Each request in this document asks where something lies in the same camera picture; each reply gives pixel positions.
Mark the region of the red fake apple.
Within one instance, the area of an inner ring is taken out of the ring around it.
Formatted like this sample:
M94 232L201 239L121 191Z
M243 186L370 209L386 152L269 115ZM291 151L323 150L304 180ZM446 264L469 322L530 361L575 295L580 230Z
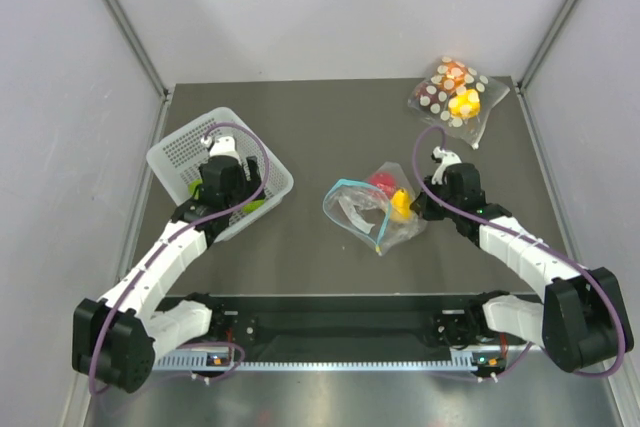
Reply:
M398 189L395 177L385 171L378 171L368 177L367 182L380 189L387 198L391 199Z

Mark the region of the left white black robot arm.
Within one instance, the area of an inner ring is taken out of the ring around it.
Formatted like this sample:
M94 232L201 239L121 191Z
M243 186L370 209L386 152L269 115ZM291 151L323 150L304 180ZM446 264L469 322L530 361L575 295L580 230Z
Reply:
M230 225L234 212L262 197L258 160L215 155L199 168L201 182L179 205L143 259L99 300L84 299L73 314L72 367L98 385L137 391L155 362L199 337L216 343L227 321L200 295L164 313L157 307L189 265Z

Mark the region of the green fake pear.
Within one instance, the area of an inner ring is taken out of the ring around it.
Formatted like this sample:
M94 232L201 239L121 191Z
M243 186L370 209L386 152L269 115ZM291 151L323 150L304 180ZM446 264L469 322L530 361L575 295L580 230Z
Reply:
M252 213L262 207L265 203L264 199L253 200L243 206L242 211L244 213Z

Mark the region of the clear blue zip top bag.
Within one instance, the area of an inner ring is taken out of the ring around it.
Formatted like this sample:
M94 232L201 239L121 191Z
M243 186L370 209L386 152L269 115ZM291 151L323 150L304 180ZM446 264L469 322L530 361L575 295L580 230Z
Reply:
M400 164L386 162L375 172L378 171L391 173L398 189L408 190L413 201L416 199L416 193ZM409 222L393 222L390 218L390 199L369 184L368 177L363 180L338 180L325 195L322 207L332 222L365 242L377 255L383 256L391 248L422 233L427 222L414 212Z

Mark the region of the yellow fake lemon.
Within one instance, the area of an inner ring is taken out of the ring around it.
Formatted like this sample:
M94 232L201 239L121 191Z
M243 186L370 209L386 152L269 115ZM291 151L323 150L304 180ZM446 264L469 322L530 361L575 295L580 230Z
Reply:
M397 223L409 222L413 215L411 210L412 201L413 197L410 192L404 188L399 188L390 199L391 220Z

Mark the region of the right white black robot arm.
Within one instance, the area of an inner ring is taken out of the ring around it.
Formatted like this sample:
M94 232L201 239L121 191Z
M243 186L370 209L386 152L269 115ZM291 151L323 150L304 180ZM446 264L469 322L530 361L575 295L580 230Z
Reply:
M589 270L527 232L499 204L489 203L477 168L436 149L435 172L421 180L411 209L426 221L451 220L457 232L503 262L535 292L536 303L512 294L486 294L467 317L469 335L487 343L508 333L544 349L561 370L588 376L606 360L615 374L634 347L620 285L605 267Z

